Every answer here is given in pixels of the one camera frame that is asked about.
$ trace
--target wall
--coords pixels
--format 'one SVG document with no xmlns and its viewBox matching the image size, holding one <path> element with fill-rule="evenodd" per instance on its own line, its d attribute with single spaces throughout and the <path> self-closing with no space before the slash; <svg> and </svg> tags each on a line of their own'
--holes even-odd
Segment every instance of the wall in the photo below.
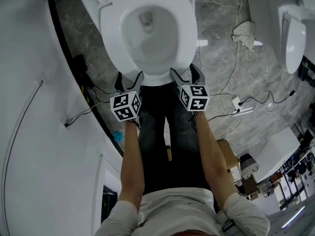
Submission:
<svg viewBox="0 0 315 236">
<path fill-rule="evenodd" d="M 252 203 L 259 207 L 266 215 L 271 215 L 280 211 L 276 194 L 264 198 L 264 195 L 259 193 L 258 198 L 253 200 Z"/>
<path fill-rule="evenodd" d="M 88 105 L 61 52 L 47 1 L 0 0 L 0 13 L 0 174 L 36 78 L 44 73 L 48 81 L 25 115 L 7 168 L 10 235 L 92 235 L 100 224 L 97 190 L 106 181 L 119 191 L 122 159 L 93 114 L 67 129 L 62 124 Z M 4 228 L 2 212 L 2 236 Z"/>
</svg>

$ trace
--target toilet rim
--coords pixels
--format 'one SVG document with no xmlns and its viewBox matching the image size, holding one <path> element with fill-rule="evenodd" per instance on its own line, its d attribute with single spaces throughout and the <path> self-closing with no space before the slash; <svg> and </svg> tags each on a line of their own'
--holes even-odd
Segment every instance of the toilet rim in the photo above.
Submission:
<svg viewBox="0 0 315 236">
<path fill-rule="evenodd" d="M 133 81 L 141 72 L 127 50 L 122 35 L 122 25 L 130 12 L 144 6 L 164 8 L 175 18 L 179 45 L 173 68 L 180 75 L 188 69 L 193 60 L 197 42 L 197 23 L 189 0 L 112 0 L 112 2 L 112 5 L 102 8 L 100 11 L 100 28 L 106 51 L 113 64 L 119 68 L 118 70 L 122 74 Z M 172 82 L 172 79 L 169 72 L 162 75 L 145 74 L 143 85 L 161 86 L 170 82 Z"/>
<path fill-rule="evenodd" d="M 293 74 L 302 61 L 306 47 L 306 26 L 288 13 L 283 16 L 282 62 L 289 74 Z"/>
</svg>

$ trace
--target cardboard box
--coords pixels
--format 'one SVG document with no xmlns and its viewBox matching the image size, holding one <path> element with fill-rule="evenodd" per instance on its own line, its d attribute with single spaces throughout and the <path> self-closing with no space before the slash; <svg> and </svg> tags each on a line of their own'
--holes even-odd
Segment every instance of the cardboard box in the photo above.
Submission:
<svg viewBox="0 0 315 236">
<path fill-rule="evenodd" d="M 256 191 L 256 192 L 254 192 L 254 193 L 252 194 L 251 201 L 253 201 L 253 200 L 257 199 L 257 198 L 258 198 L 258 192 Z"/>
<path fill-rule="evenodd" d="M 243 184 L 246 196 L 251 195 L 258 191 L 257 183 L 253 176 L 251 176 L 248 179 L 242 179 L 242 184 Z"/>
<path fill-rule="evenodd" d="M 240 167 L 238 165 L 234 166 L 232 169 L 228 169 L 227 174 L 233 180 L 233 183 L 242 180 Z"/>
<path fill-rule="evenodd" d="M 270 177 L 270 181 L 272 184 L 275 184 L 276 182 L 278 182 L 281 178 L 283 177 L 281 172 L 277 172 L 274 173 L 271 177 Z"/>
<path fill-rule="evenodd" d="M 218 141 L 218 145 L 219 145 L 220 149 L 222 150 L 222 153 L 225 157 L 226 168 L 232 169 L 235 166 L 238 166 L 240 159 L 236 155 L 234 155 L 234 153 L 230 147 L 230 144 L 226 140 L 220 140 L 220 141 Z"/>
</svg>

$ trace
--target jeans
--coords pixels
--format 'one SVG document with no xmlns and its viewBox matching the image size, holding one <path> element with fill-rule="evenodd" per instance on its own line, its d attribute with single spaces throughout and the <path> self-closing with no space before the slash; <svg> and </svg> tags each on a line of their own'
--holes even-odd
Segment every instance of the jeans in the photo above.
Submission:
<svg viewBox="0 0 315 236">
<path fill-rule="evenodd" d="M 197 132 L 189 123 L 192 112 L 180 102 L 175 85 L 143 87 L 140 97 L 139 146 L 144 169 L 144 195 L 168 188 L 210 189 L 202 169 Z M 164 140 L 165 118 L 170 129 L 170 162 Z"/>
</svg>

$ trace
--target floor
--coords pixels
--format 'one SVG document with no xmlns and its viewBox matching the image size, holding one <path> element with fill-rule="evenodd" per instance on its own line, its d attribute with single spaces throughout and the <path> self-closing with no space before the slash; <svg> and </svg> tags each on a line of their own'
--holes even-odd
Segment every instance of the floor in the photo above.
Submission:
<svg viewBox="0 0 315 236">
<path fill-rule="evenodd" d="M 208 45 L 198 47 L 193 63 L 201 67 L 206 76 L 206 84 L 210 94 L 220 94 L 228 83 L 236 62 L 237 43 L 232 41 L 232 30 L 238 24 L 240 0 L 217 0 L 221 5 L 209 0 L 196 0 L 196 18 L 199 40 L 207 40 Z M 88 66 L 88 75 L 103 90 L 109 90 L 117 69 L 111 62 L 100 33 L 96 29 L 81 0 L 56 0 L 57 10 L 73 56 L 83 54 Z M 250 20 L 247 0 L 243 0 L 240 11 L 240 22 Z M 224 93 L 237 95 L 240 99 L 253 96 L 264 101 L 270 90 L 275 101 L 285 99 L 292 90 L 296 90 L 299 79 L 297 74 L 289 75 L 278 65 L 271 48 L 255 47 L 249 51 L 240 44 L 238 65 Z M 101 100 L 109 96 L 97 90 Z M 307 83 L 300 83 L 296 94 L 283 103 L 274 104 L 271 97 L 265 104 L 249 103 L 246 108 L 253 107 L 253 112 L 241 117 L 221 117 L 210 121 L 210 127 L 216 138 L 225 136 L 234 153 L 242 155 L 250 153 L 256 158 L 266 141 L 275 133 L 288 125 L 297 132 L 294 123 L 298 123 L 308 106 L 313 102 L 315 88 Z M 231 95 L 223 95 L 227 108 L 233 108 Z M 109 129 L 123 131 L 122 123 L 116 121 L 110 111 L 109 104 L 97 107 Z M 224 108 L 220 96 L 212 96 L 206 115 L 212 118 L 230 114 Z M 169 132 L 165 126 L 165 141 L 169 144 Z M 119 142 L 124 149 L 123 140 Z"/>
</svg>

